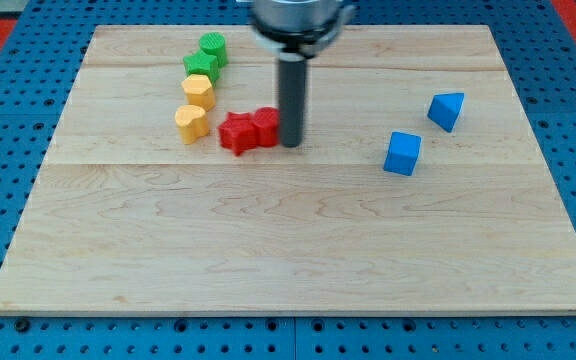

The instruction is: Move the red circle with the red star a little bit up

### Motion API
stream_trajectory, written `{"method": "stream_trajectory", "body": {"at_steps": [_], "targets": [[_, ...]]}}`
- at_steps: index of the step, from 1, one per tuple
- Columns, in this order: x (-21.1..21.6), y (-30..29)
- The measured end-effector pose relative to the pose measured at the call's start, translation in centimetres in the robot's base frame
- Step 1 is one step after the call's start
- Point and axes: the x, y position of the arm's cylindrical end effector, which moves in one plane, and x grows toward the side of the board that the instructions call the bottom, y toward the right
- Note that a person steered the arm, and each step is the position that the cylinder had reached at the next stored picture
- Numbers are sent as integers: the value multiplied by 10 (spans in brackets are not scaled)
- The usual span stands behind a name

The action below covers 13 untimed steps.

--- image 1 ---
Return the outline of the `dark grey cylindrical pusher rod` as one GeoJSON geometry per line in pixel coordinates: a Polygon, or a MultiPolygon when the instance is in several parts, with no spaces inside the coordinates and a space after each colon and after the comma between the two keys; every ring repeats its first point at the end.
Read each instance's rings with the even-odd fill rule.
{"type": "Polygon", "coordinates": [[[294,148],[302,143],[306,109],[308,62],[294,53],[278,60],[279,139],[294,148]]]}

